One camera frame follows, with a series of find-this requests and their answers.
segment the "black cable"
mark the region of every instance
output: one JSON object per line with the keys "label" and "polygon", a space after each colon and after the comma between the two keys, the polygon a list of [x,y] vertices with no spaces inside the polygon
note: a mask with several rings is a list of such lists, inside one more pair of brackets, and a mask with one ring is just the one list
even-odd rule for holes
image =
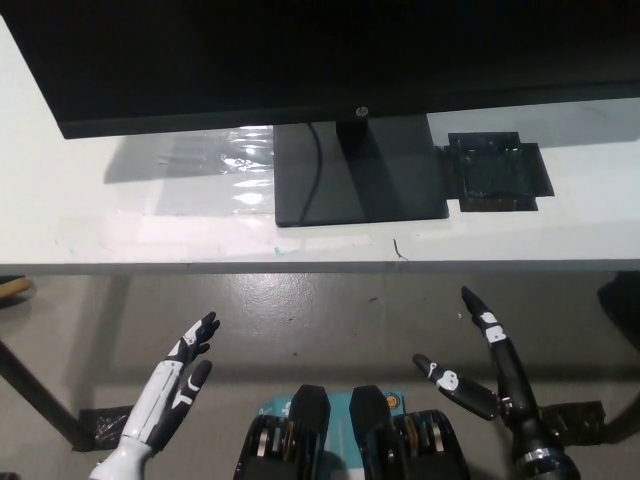
{"label": "black cable", "polygon": [[309,208],[311,208],[311,204],[313,203],[313,200],[316,196],[318,185],[320,184],[320,178],[322,177],[322,165],[324,164],[324,155],[322,154],[322,145],[320,144],[320,137],[318,136],[318,132],[316,132],[315,127],[311,123],[307,123],[307,127],[309,127],[311,135],[313,135],[313,141],[316,144],[316,150],[318,154],[316,156],[316,176],[313,179],[313,185],[311,185],[311,190],[309,191],[307,201],[302,208],[302,214],[300,215],[300,220],[298,221],[299,226],[302,226],[305,219],[307,218]]}

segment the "monitor stand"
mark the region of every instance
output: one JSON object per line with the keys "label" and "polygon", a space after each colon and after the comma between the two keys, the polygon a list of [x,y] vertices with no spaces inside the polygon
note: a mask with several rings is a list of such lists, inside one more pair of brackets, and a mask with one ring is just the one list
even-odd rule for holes
{"label": "monitor stand", "polygon": [[280,227],[447,218],[426,115],[273,129]]}

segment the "robotic hand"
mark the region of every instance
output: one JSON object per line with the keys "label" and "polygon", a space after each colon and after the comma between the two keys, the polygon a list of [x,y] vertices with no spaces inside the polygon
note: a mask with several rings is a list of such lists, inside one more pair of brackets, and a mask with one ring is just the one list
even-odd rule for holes
{"label": "robotic hand", "polygon": [[90,480],[142,480],[147,460],[176,432],[209,376],[211,362],[200,362],[179,385],[185,368],[201,353],[220,326],[211,312],[178,340],[160,362],[133,407],[118,447],[91,472]]}
{"label": "robotic hand", "polygon": [[414,363],[453,402],[485,420],[502,418],[513,434],[511,458],[521,478],[579,480],[575,464],[542,421],[529,380],[504,328],[467,287],[462,288],[462,298],[489,346],[498,370],[498,394],[422,354],[414,355]]}

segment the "monitor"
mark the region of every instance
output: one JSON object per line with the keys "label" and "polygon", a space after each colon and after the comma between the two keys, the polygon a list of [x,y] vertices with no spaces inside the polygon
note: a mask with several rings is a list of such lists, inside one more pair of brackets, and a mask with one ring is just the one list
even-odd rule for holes
{"label": "monitor", "polygon": [[281,226],[446,217],[425,114],[639,96],[638,10],[0,0],[66,138],[275,125]]}

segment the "concrete floor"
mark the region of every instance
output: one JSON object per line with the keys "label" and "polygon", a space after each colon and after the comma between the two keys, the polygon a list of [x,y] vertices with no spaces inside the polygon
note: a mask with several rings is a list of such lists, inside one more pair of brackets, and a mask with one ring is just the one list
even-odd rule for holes
{"label": "concrete floor", "polygon": [[[256,408],[300,383],[329,391],[377,383],[410,410],[451,419],[477,479],[508,478],[507,435],[448,402],[411,355],[424,352],[491,386],[486,346],[459,298],[469,285],[513,338],[539,403],[600,399],[614,417],[640,391],[640,356],[601,312],[609,274],[212,275],[39,277],[0,310],[0,337],[69,408],[135,402],[149,374],[211,309],[214,371],[149,480],[232,478]],[[69,446],[0,381],[0,470],[86,479],[103,453]],[[636,478],[640,436],[571,448],[585,479]]]}

